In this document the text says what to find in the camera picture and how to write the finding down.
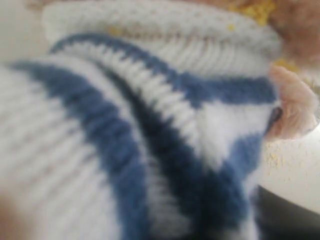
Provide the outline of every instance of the knitted garment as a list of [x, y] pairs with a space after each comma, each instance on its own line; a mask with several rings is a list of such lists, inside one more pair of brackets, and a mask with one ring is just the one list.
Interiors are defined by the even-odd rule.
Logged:
[[278, 106], [264, 77], [205, 80], [70, 36], [0, 68], [0, 196], [32, 240], [257, 240], [250, 197]]
[[178, 0], [68, 0], [42, 13], [46, 38], [109, 33], [170, 63], [179, 72], [261, 77], [280, 56], [282, 41], [249, 16]]

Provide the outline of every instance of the blue and white striped knit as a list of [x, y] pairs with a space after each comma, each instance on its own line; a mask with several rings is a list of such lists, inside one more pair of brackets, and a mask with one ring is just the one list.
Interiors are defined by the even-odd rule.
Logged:
[[74, 35], [0, 67], [0, 196], [32, 240], [256, 240], [250, 196], [278, 106], [266, 78], [200, 79]]

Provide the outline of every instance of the striped sweater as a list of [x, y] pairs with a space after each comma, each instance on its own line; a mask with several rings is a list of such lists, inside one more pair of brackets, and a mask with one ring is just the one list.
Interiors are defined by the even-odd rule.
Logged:
[[0, 196], [32, 240], [256, 240], [250, 198], [278, 106], [264, 77], [201, 79], [73, 35], [0, 67]]

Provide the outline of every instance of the white knitted hat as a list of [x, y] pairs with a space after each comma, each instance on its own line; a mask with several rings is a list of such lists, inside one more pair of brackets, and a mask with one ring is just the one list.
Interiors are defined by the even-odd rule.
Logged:
[[180, 71], [265, 76], [281, 52], [281, 38], [247, 16], [184, 1], [86, 0], [45, 6], [47, 39], [110, 33], [134, 42]]

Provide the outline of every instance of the knitted fabric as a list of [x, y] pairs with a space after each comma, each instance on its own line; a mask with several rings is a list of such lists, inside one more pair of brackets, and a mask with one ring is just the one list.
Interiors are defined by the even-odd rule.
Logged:
[[178, 71], [267, 76], [281, 53], [281, 38], [249, 16], [172, 0], [56, 2], [43, 10], [47, 39], [76, 33], [110, 33], [139, 45]]
[[268, 79], [204, 80], [77, 34], [1, 67], [0, 106], [0, 195], [34, 220], [32, 240], [258, 239]]

